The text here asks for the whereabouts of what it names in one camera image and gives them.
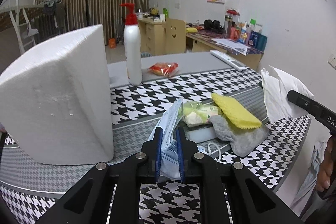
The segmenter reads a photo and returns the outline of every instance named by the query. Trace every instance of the red pump nozzle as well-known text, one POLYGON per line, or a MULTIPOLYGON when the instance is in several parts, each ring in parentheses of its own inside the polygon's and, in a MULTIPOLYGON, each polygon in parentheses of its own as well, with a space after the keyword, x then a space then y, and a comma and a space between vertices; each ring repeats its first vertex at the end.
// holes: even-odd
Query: red pump nozzle
POLYGON ((126 15, 125 25, 137 25, 137 16, 134 13, 134 3, 122 3, 120 6, 126 6, 128 8, 128 15, 126 15))

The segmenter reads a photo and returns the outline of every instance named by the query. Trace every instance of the white remote control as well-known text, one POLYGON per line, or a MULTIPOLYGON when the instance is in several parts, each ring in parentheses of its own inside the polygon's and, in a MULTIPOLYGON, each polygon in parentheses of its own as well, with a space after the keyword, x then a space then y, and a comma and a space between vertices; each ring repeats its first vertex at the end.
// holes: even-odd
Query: white remote control
POLYGON ((210 53, 213 56, 216 56, 220 60, 224 61, 226 64, 230 65, 231 67, 235 68, 237 71, 242 71, 247 69, 243 63, 239 62, 238 60, 234 59, 233 57, 216 50, 211 50, 210 53))

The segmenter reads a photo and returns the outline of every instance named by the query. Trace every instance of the yellow cloth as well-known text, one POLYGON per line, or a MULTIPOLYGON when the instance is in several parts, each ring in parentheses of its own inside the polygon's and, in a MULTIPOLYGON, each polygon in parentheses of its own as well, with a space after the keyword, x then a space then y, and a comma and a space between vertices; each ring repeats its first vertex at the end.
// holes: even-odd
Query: yellow cloth
POLYGON ((261 121, 247 111, 235 98, 216 93, 211 94, 211 98, 236 127, 242 129, 261 127, 261 121))
POLYGON ((186 28, 186 32, 198 32, 198 30, 196 28, 186 28))

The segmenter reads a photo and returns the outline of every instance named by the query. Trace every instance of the chair backrest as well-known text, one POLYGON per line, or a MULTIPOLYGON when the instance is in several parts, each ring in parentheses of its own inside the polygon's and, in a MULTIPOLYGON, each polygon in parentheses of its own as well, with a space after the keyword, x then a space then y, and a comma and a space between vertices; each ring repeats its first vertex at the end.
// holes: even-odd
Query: chair backrest
POLYGON ((185 47, 185 21, 166 18, 166 54, 184 53, 185 47))

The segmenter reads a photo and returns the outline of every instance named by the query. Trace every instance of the white plastic container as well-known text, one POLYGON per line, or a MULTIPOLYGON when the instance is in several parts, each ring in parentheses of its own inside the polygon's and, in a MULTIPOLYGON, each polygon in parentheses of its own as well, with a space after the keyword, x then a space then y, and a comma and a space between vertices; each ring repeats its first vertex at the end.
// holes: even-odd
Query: white plastic container
POLYGON ((142 82, 141 71, 141 35, 138 27, 137 16, 134 13, 134 3, 123 3, 129 14, 125 20, 124 43, 128 81, 131 85, 140 85, 142 82))

